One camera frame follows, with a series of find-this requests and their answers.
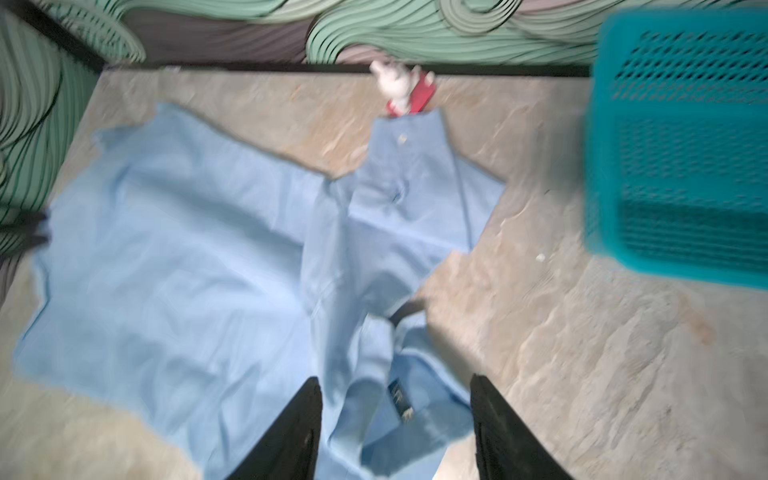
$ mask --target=red and white toy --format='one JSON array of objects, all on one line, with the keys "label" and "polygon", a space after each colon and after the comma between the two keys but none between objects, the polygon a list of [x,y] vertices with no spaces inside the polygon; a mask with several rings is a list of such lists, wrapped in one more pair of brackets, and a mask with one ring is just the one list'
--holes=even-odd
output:
[{"label": "red and white toy", "polygon": [[390,99],[386,108],[393,117],[423,111],[437,90],[435,72],[425,73],[418,65],[409,71],[402,63],[374,60],[371,72],[376,76],[379,90]]}]

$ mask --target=beige marble tabletop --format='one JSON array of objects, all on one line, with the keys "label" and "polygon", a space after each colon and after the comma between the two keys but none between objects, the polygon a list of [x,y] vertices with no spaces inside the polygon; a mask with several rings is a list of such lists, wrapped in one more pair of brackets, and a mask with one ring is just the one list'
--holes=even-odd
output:
[{"label": "beige marble tabletop", "polygon": [[[472,254],[452,254],[419,295],[462,378],[483,372],[575,478],[768,476],[768,293],[642,276],[585,251],[578,79],[440,78],[458,152],[506,181]],[[367,76],[118,71],[103,74],[62,168],[90,134],[189,107],[235,137],[341,176],[366,157],[384,101]],[[11,373],[36,307],[24,262],[0,313],[0,478],[198,478],[138,419]],[[473,439],[436,478],[476,478]]]}]

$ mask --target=laundry basket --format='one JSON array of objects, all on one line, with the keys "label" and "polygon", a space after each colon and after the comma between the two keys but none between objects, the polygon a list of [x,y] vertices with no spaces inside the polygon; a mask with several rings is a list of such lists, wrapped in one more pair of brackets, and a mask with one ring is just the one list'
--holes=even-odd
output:
[{"label": "laundry basket", "polygon": [[768,287],[768,10],[623,12],[598,51],[588,246]]}]

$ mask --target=white toy figurine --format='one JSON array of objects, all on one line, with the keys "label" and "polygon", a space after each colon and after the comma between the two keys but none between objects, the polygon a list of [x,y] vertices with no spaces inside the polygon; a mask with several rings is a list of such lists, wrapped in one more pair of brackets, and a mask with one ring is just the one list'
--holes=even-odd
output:
[{"label": "white toy figurine", "polygon": [[419,83],[422,68],[416,65],[413,70],[402,63],[391,61],[383,63],[374,60],[371,63],[371,72],[376,76],[379,82],[379,90],[385,97],[389,98],[392,110],[395,115],[407,115],[411,113],[411,92]]}]

